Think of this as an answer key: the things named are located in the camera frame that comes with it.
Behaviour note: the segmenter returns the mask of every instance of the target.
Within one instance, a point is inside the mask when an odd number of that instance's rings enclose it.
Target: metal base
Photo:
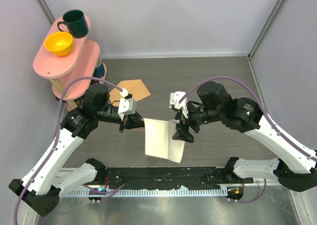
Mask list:
[[[243,199],[256,198],[262,189],[262,185],[246,186]],[[71,214],[58,214],[87,201],[82,197],[62,199],[44,225],[300,225],[290,191],[282,186],[268,186],[262,199],[252,204],[228,202],[224,197],[111,198],[90,202]]]
[[[221,187],[220,189],[205,189],[205,190],[189,190],[185,187],[181,187],[177,190],[129,190],[122,189],[117,192],[113,197],[119,198],[141,198],[141,197],[210,197],[210,196],[227,196],[228,191],[226,187]],[[79,197],[90,197],[90,198],[102,198],[108,197],[109,195],[95,195],[89,193],[89,189],[86,188],[78,188],[67,194],[66,197],[70,198],[79,198]]]

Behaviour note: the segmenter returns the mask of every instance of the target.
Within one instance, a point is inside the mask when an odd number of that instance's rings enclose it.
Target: white cable clip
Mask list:
[[[182,113],[185,118],[188,118],[188,110],[187,110],[187,98],[185,98],[181,103],[180,99],[185,95],[185,92],[176,91],[175,93],[170,93],[169,96],[169,108],[171,109],[173,106],[177,110],[182,110]]]
[[[128,92],[127,89],[122,89],[122,92],[120,92],[120,95],[121,95],[122,97],[124,97],[124,98],[127,97],[128,94],[129,94],[129,92]]]

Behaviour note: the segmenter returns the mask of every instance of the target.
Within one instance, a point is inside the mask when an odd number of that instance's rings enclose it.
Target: wooden base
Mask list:
[[[62,94],[64,91],[64,86],[61,84],[59,79],[50,79],[50,82],[58,89],[58,91]],[[77,104],[73,100],[67,100],[67,104],[73,109],[77,107]]]
[[[105,75],[103,77],[101,77],[101,79],[104,80],[106,78],[106,74],[107,74],[107,67],[106,67],[106,64],[104,62],[103,62],[103,65],[104,65],[104,68],[105,68]],[[66,108],[67,108],[68,111],[71,111],[71,110],[73,110],[76,107],[72,107],[70,104],[68,104],[68,101],[67,101]]]

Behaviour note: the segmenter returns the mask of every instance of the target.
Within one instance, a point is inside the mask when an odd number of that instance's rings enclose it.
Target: cardboard piece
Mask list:
[[[142,100],[145,97],[151,95],[142,80],[122,80],[119,82],[118,86],[122,89],[127,89],[128,92],[132,94],[132,97],[135,101]],[[113,89],[110,91],[109,99],[111,102],[117,100],[120,101],[121,98],[123,97],[120,95],[120,91],[118,91],[117,89]],[[119,102],[114,102],[113,105],[119,106]]]
[[[145,155],[168,159],[181,163],[184,152],[184,141],[173,140],[177,121],[164,121],[144,118]]]

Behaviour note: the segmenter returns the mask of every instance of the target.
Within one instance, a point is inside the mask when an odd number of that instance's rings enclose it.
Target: gray table surface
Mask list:
[[[262,186],[246,186],[242,200],[257,198]],[[290,191],[268,186],[257,202],[223,197],[63,198],[44,225],[300,225]]]
[[[105,60],[106,79],[118,84],[121,80],[141,79],[151,95],[138,102],[144,118],[170,120],[175,112],[168,108],[169,94],[188,91],[199,81],[218,75],[242,80],[256,91],[246,57],[143,58]],[[233,98],[251,97],[241,86],[218,80]],[[198,101],[196,91],[189,100]],[[86,159],[96,158],[108,167],[223,166],[230,157],[250,160],[271,159],[274,154],[256,140],[226,128],[221,122],[201,126],[194,134],[195,142],[186,143],[180,164],[144,155],[144,131],[125,130],[100,122],[85,142],[75,150],[64,167],[76,168]]]

